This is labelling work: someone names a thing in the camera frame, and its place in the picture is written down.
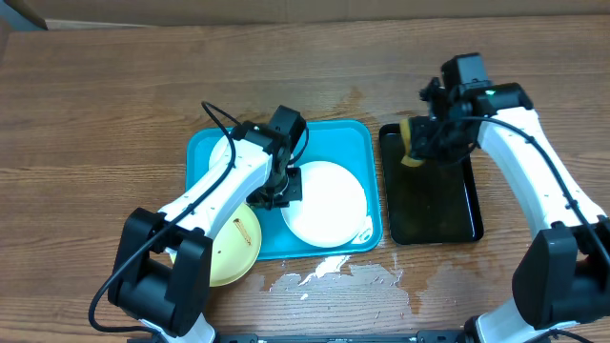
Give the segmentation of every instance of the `wood tabletop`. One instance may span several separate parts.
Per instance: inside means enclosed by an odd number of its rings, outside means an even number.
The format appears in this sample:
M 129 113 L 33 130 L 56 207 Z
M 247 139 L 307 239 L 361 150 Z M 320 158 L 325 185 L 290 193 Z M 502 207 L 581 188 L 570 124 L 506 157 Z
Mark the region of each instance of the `wood tabletop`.
M 0 67 L 0 341 L 125 341 L 93 330 L 87 309 L 127 215 L 184 191 L 187 143 L 214 126 L 202 99 L 239 120 L 266 122 L 280 104 L 309 121 L 359 120 L 381 176 L 379 128 L 426 114 L 417 91 L 479 51 L 496 83 L 525 88 L 567 168 L 610 211 L 609 43 L 609 16 L 13 32 Z M 213 290 L 206 318 L 221 333 L 409 333 L 494 309 L 530 236 L 491 159 L 477 151 L 473 166 L 480 242 L 397 246 L 379 177 L 374 250 L 302 286 L 324 258 L 256 263 Z M 97 317 L 133 323 L 105 300 Z M 609 323 L 573 331 L 610 342 Z

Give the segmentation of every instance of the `black tray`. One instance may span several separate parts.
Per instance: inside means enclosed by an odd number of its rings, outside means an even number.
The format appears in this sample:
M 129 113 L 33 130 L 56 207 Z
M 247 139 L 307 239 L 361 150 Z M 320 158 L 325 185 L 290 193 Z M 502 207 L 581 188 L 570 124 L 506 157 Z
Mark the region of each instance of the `black tray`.
M 401 245 L 475 242 L 483 236 L 470 158 L 453 166 L 400 163 L 404 145 L 398 124 L 379 130 L 390 234 Z

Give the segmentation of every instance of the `yellow plate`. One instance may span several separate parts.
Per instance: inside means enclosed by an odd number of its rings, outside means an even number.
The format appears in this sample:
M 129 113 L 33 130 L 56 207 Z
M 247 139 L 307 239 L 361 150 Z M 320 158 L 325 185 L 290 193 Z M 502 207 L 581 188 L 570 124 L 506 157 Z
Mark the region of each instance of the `yellow plate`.
M 230 284 L 250 270 L 261 243 L 260 223 L 246 204 L 241 204 L 213 242 L 210 287 Z

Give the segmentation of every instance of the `yellow object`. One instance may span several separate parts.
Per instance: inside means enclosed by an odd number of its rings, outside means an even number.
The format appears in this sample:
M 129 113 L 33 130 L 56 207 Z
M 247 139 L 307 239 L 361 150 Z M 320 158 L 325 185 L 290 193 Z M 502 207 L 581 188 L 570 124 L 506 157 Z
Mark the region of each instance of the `yellow object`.
M 402 137 L 402 143 L 404 144 L 404 157 L 402 157 L 400 163 L 407 167 L 421 166 L 424 163 L 424 160 L 409 157 L 409 152 L 411 152 L 411 125 L 409 124 L 409 119 L 400 120 L 400 136 Z
M 254 212 L 239 205 L 213 241 L 210 287 L 230 284 L 248 272 L 260 252 L 261 236 Z

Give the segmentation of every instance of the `blue tray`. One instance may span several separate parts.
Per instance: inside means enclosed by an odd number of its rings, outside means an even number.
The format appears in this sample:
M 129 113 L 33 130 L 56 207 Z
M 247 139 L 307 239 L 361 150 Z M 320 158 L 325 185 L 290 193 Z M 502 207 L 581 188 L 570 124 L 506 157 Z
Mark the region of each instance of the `blue tray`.
M 319 248 L 297 238 L 286 226 L 280 209 L 254 210 L 262 229 L 259 261 L 367 252 L 379 243 L 383 234 L 373 142 L 369 130 L 355 120 L 310 122 L 307 125 L 310 130 L 309 144 L 296 165 L 312 161 L 329 161 L 350 171 L 366 194 L 369 226 L 350 243 L 335 248 Z M 206 129 L 191 138 L 187 148 L 187 189 L 208 171 L 210 154 L 221 136 L 220 129 Z M 304 135 L 295 151 L 300 151 L 303 143 Z

